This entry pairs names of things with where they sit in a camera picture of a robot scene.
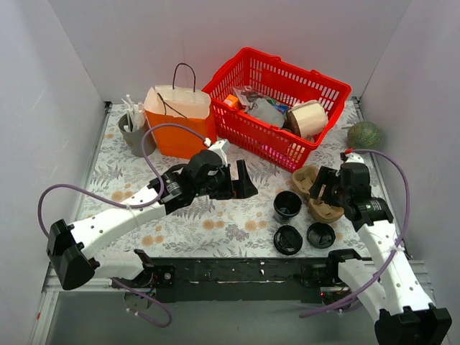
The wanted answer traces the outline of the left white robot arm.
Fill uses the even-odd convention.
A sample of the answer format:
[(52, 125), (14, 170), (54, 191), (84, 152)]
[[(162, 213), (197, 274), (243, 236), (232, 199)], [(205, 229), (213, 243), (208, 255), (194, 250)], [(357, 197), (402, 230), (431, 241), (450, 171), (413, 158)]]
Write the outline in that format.
[(186, 164), (174, 165), (161, 177), (126, 200), (120, 208), (107, 209), (91, 218), (50, 227), (47, 255), (64, 290), (80, 288), (93, 278), (116, 278), (129, 287), (168, 286), (164, 274), (173, 270), (155, 268), (141, 249), (127, 252), (106, 246), (142, 224), (158, 220), (189, 206), (195, 198), (246, 199), (258, 193), (243, 160), (236, 163), (238, 178), (232, 179), (230, 165), (205, 149)]

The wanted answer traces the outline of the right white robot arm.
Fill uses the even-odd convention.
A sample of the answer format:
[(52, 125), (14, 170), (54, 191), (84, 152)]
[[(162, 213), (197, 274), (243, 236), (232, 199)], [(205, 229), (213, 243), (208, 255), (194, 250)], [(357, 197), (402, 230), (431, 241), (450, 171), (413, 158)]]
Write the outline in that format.
[(326, 279), (346, 284), (374, 322), (379, 344), (442, 344), (452, 319), (437, 308), (396, 243), (392, 213), (382, 198), (372, 195), (370, 176), (361, 158), (349, 159), (339, 170), (322, 167), (310, 189), (311, 198), (344, 210), (364, 242), (376, 272), (370, 274), (356, 252), (328, 256)]

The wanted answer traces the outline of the black paper coffee cup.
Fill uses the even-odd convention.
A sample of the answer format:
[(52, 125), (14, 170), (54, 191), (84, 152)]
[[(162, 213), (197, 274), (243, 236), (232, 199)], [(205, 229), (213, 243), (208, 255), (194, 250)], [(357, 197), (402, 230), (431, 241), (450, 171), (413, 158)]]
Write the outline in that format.
[(274, 199), (275, 219), (281, 224), (289, 222), (300, 213), (303, 202), (300, 196), (290, 190), (278, 193)]

